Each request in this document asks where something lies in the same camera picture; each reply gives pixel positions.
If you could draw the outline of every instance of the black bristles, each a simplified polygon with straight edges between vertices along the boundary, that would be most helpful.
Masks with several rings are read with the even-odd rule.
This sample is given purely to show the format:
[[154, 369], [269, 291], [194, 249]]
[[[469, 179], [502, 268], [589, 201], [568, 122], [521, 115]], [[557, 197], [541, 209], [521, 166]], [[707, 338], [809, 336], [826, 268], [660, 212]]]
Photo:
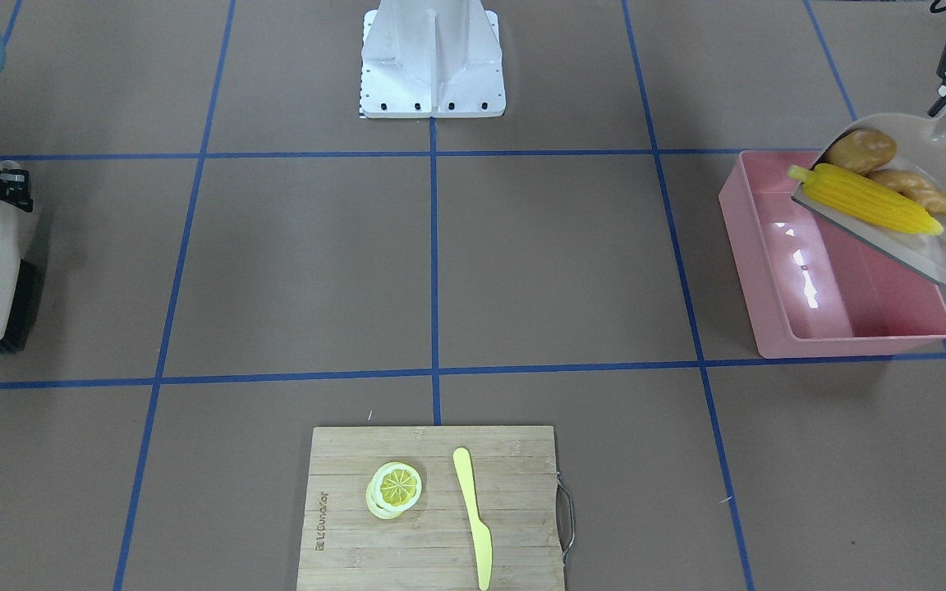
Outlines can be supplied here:
[[24, 350], [31, 323], [34, 322], [39, 292], [39, 272], [36, 266], [27, 262], [20, 262], [20, 270], [16, 273], [16, 290], [10, 307], [10, 321], [7, 322], [7, 333], [0, 341], [0, 355], [11, 355]]

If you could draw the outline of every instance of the brush handle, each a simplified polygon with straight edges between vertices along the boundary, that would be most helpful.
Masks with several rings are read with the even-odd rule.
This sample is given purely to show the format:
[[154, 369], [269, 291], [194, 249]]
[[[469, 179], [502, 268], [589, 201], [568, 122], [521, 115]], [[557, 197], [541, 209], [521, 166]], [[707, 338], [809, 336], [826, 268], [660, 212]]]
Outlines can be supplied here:
[[10, 323], [16, 276], [20, 272], [20, 246], [16, 243], [19, 216], [19, 209], [0, 203], [0, 341], [5, 337]]

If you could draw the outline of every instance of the metal handle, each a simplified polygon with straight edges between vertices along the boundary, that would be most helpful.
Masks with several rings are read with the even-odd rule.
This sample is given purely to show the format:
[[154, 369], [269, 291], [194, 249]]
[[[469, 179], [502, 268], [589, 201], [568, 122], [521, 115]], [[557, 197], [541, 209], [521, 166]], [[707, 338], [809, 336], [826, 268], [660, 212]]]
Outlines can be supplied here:
[[557, 490], [564, 494], [564, 498], [567, 500], [567, 526], [568, 531], [572, 532], [572, 538], [567, 542], [567, 546], [562, 547], [564, 553], [560, 557], [560, 561], [564, 564], [564, 567], [567, 568], [567, 554], [571, 552], [572, 546], [575, 546], [575, 502], [572, 501], [572, 494], [567, 492], [567, 488], [564, 487], [564, 480], [560, 478], [560, 472], [557, 472]]

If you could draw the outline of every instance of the dustpan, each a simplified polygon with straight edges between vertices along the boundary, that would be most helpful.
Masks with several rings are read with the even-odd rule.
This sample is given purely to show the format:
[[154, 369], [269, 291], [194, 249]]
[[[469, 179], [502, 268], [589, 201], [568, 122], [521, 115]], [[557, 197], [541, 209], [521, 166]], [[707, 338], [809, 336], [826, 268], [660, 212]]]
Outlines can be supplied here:
[[364, 16], [361, 56], [362, 117], [506, 112], [498, 15], [480, 0], [382, 0]]
[[[838, 138], [860, 128], [874, 128], [897, 141], [896, 158], [883, 168], [922, 173], [946, 190], [946, 109], [938, 117], [916, 117], [901, 112], [876, 113], [856, 120]], [[818, 163], [822, 156], [820, 153], [815, 161]], [[946, 285], [946, 217], [938, 217], [944, 225], [942, 235], [905, 235], [856, 220], [815, 202], [804, 194], [801, 184], [793, 191], [792, 198], [883, 254], [935, 283]]]

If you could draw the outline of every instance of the cable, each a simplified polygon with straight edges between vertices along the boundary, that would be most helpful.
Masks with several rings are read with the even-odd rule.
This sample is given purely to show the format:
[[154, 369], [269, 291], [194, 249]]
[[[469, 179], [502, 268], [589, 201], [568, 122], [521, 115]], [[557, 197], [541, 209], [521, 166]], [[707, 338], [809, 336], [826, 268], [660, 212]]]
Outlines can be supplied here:
[[938, 15], [938, 14], [941, 14], [941, 12], [946, 11], [946, 7], [937, 8], [940, 3], [941, 3], [941, 0], [934, 0], [934, 2], [930, 4], [930, 12], [932, 12], [932, 14]]

